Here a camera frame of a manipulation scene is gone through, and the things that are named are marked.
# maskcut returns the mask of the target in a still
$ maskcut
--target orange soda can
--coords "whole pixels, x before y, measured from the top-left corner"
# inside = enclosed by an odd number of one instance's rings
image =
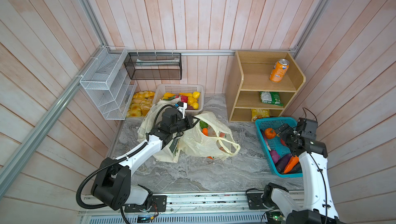
[[[289,61],[286,59],[279,59],[271,72],[270,80],[273,82],[280,82],[289,68]]]

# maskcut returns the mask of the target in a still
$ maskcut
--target can lid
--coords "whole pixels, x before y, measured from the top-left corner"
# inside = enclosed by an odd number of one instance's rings
[[[278,63],[280,63],[281,65],[285,65],[285,66],[289,65],[289,61],[286,59],[279,59]]]

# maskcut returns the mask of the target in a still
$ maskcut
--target black wire mesh basket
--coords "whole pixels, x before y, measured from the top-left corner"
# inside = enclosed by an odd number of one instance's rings
[[[180,53],[137,53],[130,52],[124,66],[131,79],[181,80]]]

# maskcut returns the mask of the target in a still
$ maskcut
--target orange pumpkin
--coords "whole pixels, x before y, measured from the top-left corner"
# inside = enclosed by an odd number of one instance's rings
[[[264,134],[265,134],[265,137],[269,140],[275,138],[275,136],[276,136],[275,130],[273,128],[267,128],[264,131]]]

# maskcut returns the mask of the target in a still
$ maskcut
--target yellow snack bag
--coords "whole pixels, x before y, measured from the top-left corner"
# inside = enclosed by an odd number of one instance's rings
[[[269,118],[270,110],[267,109],[251,109],[251,121],[254,122],[257,119]]]

